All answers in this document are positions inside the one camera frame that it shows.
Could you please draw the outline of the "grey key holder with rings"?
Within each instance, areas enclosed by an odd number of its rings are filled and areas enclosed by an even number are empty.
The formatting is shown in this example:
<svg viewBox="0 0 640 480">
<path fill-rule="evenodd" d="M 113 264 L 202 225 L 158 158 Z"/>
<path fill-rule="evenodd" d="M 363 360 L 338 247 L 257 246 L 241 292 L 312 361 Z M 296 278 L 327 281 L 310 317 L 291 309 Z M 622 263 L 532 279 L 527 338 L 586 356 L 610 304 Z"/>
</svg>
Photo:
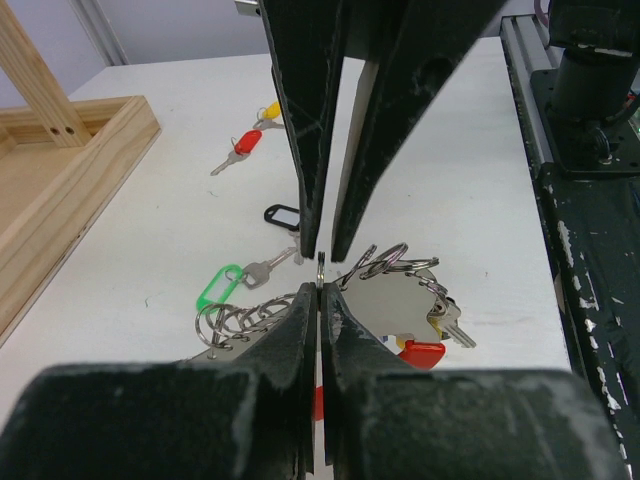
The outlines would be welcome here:
<svg viewBox="0 0 640 480">
<path fill-rule="evenodd" d="M 460 326 L 461 310 L 432 269 L 437 257 L 409 259 L 399 243 L 380 255 L 370 246 L 351 270 L 337 278 L 351 314 L 392 353 L 430 369 L 444 356 L 444 342 L 462 348 L 476 342 Z M 251 307 L 208 301 L 198 307 L 194 326 L 206 349 L 190 362 L 231 361 L 263 337 L 290 309 L 287 293 Z"/>
</svg>

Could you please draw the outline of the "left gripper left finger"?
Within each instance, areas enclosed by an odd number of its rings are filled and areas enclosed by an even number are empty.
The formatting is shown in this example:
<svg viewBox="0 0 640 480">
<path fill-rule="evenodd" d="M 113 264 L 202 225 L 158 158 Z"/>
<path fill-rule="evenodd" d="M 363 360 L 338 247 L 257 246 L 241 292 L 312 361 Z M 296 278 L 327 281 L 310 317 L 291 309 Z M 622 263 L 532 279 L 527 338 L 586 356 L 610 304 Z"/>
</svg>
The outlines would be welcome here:
<svg viewBox="0 0 640 480">
<path fill-rule="evenodd" d="M 317 290 L 231 361 L 65 364 L 24 389 L 5 479 L 303 479 L 314 470 Z"/>
</svg>

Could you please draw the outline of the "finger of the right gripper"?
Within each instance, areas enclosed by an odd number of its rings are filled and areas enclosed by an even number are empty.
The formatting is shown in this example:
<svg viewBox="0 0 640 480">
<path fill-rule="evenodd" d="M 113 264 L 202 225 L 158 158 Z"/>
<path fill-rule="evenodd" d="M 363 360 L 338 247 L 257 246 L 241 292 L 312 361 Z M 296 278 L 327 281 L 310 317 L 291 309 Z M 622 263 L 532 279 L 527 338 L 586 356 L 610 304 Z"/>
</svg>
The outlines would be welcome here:
<svg viewBox="0 0 640 480">
<path fill-rule="evenodd" d="M 372 49 L 356 90 L 331 259 L 352 246 L 382 175 L 488 24 L 500 1 L 374 1 Z"/>
<path fill-rule="evenodd" d="M 298 178 L 301 253 L 313 258 L 344 60 L 345 3 L 266 0 L 259 9 Z"/>
</svg>

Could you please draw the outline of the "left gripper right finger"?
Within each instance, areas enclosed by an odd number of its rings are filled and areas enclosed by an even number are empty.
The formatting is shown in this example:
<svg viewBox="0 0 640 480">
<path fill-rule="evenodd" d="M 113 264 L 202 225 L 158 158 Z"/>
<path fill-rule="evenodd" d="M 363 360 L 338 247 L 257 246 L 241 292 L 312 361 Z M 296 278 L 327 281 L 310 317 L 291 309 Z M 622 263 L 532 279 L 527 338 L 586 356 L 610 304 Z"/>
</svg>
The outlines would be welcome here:
<svg viewBox="0 0 640 480">
<path fill-rule="evenodd" d="M 589 387 L 560 370 L 420 370 L 339 289 L 321 297 L 325 460 L 338 479 L 624 479 Z"/>
</svg>

